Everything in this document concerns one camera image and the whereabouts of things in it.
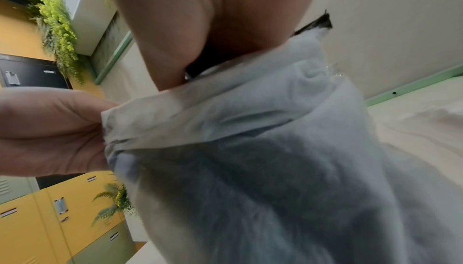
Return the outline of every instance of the green trim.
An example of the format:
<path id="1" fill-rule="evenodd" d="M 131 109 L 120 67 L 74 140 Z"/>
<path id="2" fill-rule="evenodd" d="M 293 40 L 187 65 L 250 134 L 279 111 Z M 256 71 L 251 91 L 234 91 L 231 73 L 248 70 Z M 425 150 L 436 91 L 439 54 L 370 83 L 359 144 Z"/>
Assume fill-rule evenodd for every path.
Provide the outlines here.
<path id="1" fill-rule="evenodd" d="M 111 58 L 109 61 L 106 63 L 105 68 L 101 71 L 101 73 L 98 74 L 98 76 L 95 79 L 95 84 L 100 85 L 101 82 L 103 82 L 104 78 L 106 75 L 111 71 L 112 67 L 116 64 L 116 62 L 119 60 L 121 55 L 124 53 L 126 48 L 129 46 L 129 44 L 132 42 L 132 33 L 129 31 L 124 39 L 122 39 L 121 43 L 119 46 L 116 48 L 114 53 L 112 54 Z"/>
<path id="2" fill-rule="evenodd" d="M 459 65 L 451 69 L 447 69 L 445 71 L 436 73 L 429 77 L 416 80 L 415 82 L 412 82 L 410 84 L 400 86 L 394 90 L 390 90 L 390 91 L 381 93 L 379 95 L 376 95 L 374 97 L 368 98 L 367 106 L 372 106 L 380 102 L 393 99 L 397 96 L 401 96 L 401 95 L 410 93 L 412 91 L 427 87 L 429 85 L 436 84 L 437 82 L 444 81 L 446 79 L 461 75 L 462 73 L 463 73 L 463 65 Z"/>

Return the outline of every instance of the fabric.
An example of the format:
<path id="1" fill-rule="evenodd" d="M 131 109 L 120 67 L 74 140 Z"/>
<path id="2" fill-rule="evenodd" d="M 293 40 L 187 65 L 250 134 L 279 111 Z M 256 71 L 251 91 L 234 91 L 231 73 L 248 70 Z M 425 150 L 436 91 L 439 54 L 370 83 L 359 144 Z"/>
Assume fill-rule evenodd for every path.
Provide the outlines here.
<path id="1" fill-rule="evenodd" d="M 168 263 L 463 263 L 462 193 L 378 142 L 323 33 L 103 113 L 108 161 Z"/>

